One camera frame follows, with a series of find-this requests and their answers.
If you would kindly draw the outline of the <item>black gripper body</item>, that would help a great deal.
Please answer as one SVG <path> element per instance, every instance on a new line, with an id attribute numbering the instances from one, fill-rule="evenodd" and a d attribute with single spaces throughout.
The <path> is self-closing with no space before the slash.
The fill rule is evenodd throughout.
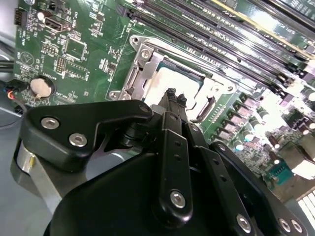
<path id="1" fill-rule="evenodd" d="M 143 151 L 70 191 L 47 236 L 178 236 L 194 212 L 185 124 L 167 118 L 136 126 Z"/>

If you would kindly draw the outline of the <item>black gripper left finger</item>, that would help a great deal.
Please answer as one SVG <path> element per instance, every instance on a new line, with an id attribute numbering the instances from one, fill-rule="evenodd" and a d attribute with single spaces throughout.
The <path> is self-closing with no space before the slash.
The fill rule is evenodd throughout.
<path id="1" fill-rule="evenodd" d="M 80 185 L 143 151 L 136 126 L 154 119 L 187 121 L 183 94 L 168 89 L 157 107 L 140 100 L 37 107 L 23 119 L 17 164 L 52 214 Z"/>

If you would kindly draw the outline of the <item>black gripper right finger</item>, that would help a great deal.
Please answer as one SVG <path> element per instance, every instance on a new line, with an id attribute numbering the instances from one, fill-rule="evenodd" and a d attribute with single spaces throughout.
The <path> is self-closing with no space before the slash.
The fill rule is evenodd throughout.
<path id="1" fill-rule="evenodd" d="M 222 142 L 185 124 L 194 212 L 179 236 L 304 236 L 302 222 Z"/>

